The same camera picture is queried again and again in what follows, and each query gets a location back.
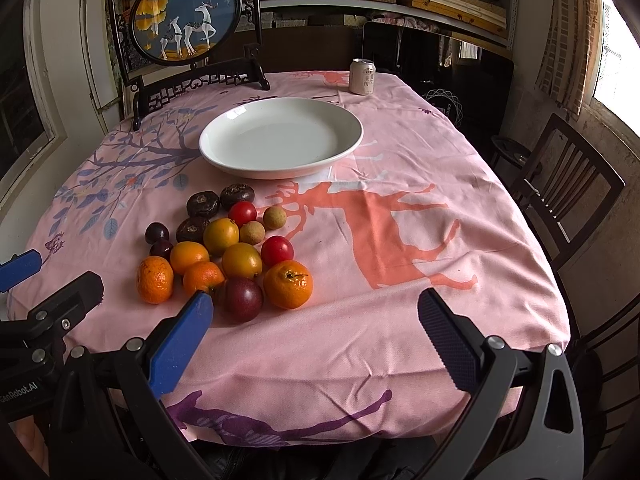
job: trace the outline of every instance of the yellow tree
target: yellow tree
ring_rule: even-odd
[[[166,18],[166,4],[169,0],[142,0],[136,9],[136,28],[138,30],[148,30],[158,35],[158,23],[162,23]]]

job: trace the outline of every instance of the soda can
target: soda can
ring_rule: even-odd
[[[368,59],[356,58],[349,67],[349,91],[358,95],[373,94],[376,66]]]

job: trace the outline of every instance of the human hand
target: human hand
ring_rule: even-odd
[[[49,450],[44,443],[44,437],[33,420],[33,416],[18,420],[15,423],[14,433],[33,461],[48,475]]]

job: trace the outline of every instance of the purple deer print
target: purple deer print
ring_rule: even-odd
[[[391,390],[386,390],[376,402],[353,413],[353,415],[320,422],[310,428],[277,431],[266,422],[249,416],[236,415],[224,410],[197,408],[196,401],[201,395],[201,390],[190,393],[183,400],[166,409],[178,428],[186,430],[187,424],[201,428],[213,428],[224,444],[244,447],[283,447],[289,445],[288,441],[338,442],[311,437],[319,433],[337,430],[353,420],[375,413],[385,402],[391,400]]]

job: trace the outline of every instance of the white plate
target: white plate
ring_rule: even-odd
[[[344,108],[279,97],[254,101],[213,119],[200,134],[200,153],[237,176],[295,178],[332,165],[361,140],[360,120]]]

